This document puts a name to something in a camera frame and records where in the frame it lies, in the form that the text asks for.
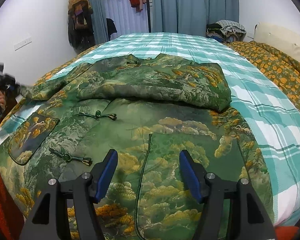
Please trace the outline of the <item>green landscape print padded jacket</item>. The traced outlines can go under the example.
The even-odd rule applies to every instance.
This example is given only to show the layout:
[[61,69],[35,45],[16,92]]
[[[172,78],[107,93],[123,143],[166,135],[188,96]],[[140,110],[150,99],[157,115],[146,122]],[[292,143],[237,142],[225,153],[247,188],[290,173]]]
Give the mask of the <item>green landscape print padded jacket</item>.
[[0,146],[10,218],[23,224],[50,178],[68,181],[113,148],[118,165],[95,205],[106,239],[191,239],[202,205],[180,175],[179,153],[225,180],[248,178],[274,217],[269,172],[221,67],[160,54],[83,63],[20,89],[39,105]]

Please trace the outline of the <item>pile of clothes in corner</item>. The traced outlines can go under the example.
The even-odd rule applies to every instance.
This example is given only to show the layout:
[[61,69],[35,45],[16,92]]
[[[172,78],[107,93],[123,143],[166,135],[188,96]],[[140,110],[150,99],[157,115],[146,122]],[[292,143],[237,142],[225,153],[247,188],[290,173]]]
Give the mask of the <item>pile of clothes in corner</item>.
[[243,41],[246,33],[243,25],[231,20],[220,20],[206,26],[206,37],[224,44]]

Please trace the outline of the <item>teal white plaid bedsheet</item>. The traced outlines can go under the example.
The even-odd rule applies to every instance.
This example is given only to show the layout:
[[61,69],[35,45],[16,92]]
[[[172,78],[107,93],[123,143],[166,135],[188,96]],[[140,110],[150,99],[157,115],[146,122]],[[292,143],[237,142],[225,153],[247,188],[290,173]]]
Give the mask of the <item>teal white plaid bedsheet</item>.
[[249,178],[272,222],[300,218],[300,67],[256,61],[182,34],[130,34],[91,48],[26,90],[0,133],[0,228],[19,231],[50,178],[76,178],[110,148],[119,163],[96,213],[107,234],[185,237],[201,207],[181,181],[179,152],[228,180]]

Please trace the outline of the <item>dark garment by curtain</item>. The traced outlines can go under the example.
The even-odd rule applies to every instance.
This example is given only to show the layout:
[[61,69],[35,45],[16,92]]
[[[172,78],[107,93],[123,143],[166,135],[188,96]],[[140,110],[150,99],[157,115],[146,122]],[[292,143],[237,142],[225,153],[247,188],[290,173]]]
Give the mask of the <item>dark garment by curtain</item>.
[[110,40],[111,35],[117,33],[117,29],[114,21],[111,18],[106,18],[106,22],[107,22],[108,40]]

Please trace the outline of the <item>blue curtain left panel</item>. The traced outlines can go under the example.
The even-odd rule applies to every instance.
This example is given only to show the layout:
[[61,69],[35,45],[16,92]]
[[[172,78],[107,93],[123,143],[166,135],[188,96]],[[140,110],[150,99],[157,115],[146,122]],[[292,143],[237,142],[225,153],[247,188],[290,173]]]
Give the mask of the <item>blue curtain left panel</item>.
[[96,44],[108,42],[104,0],[88,0],[93,10],[92,23]]

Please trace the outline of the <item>blue curtain panel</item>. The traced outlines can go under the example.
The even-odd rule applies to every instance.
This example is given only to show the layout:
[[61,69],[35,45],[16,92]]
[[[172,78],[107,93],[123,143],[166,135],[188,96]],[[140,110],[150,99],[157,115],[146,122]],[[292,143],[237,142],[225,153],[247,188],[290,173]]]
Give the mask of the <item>blue curtain panel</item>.
[[92,23],[96,44],[108,42],[104,0],[88,0],[93,10]]
[[152,0],[153,33],[205,36],[219,20],[239,21],[239,0]]

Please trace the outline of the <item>orange floral green quilt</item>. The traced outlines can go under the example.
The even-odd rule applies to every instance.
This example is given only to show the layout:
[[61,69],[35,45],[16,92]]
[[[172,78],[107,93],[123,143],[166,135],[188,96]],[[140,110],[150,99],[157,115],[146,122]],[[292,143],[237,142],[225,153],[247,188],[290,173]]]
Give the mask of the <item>orange floral green quilt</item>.
[[300,145],[300,63],[264,43],[130,34],[86,51],[22,95],[34,135],[150,134]]

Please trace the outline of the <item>cream pillow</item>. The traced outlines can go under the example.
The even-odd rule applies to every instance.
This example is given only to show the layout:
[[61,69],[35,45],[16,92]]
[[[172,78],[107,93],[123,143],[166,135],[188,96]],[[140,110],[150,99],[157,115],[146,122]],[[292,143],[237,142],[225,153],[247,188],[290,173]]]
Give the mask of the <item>cream pillow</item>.
[[270,45],[300,62],[300,35],[281,26],[260,22],[253,40]]

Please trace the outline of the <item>blue curtain right panel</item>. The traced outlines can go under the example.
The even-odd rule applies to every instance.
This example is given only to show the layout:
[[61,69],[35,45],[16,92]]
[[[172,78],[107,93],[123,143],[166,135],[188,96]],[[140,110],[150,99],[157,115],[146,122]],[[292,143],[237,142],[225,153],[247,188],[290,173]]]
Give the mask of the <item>blue curtain right panel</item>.
[[205,36],[219,20],[239,21],[239,0],[152,0],[153,33]]

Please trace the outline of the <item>white wall switch plate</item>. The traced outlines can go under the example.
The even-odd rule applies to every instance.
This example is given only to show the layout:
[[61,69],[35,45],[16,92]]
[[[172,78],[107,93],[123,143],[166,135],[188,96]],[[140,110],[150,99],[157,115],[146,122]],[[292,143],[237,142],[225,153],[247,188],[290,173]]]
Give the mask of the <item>white wall switch plate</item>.
[[24,46],[30,44],[31,42],[32,42],[32,37],[28,37],[28,38],[14,44],[14,50],[17,51],[20,48],[23,48]]

